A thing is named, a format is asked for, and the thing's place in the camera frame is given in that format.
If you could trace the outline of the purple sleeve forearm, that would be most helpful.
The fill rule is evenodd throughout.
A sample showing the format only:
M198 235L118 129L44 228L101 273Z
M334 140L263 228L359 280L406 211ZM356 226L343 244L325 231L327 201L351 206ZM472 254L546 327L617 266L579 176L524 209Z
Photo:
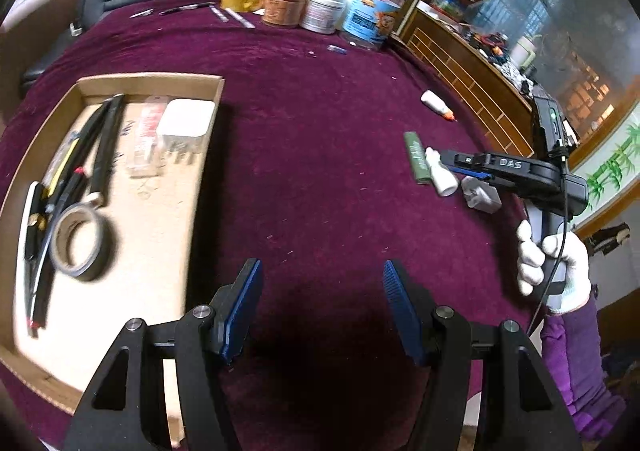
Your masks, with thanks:
M626 411L626 402L605 387L596 303L590 299L573 312L548 315L541 351L580 437L608 437Z

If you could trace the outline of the white gloved right hand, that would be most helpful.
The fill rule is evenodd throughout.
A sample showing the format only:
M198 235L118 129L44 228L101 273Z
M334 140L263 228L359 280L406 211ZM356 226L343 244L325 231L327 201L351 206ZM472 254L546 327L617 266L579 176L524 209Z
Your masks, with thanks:
M532 226L522 220L516 229L518 238L518 288L523 296L529 296L536 285L544 281L542 264L548 258L559 258L566 263L566 282L563 293L548 297L547 306L552 315L565 315L588 303L591 294L589 260L586 246L574 232L566 234L563 252L560 252L562 234L545 237L541 246L532 239Z

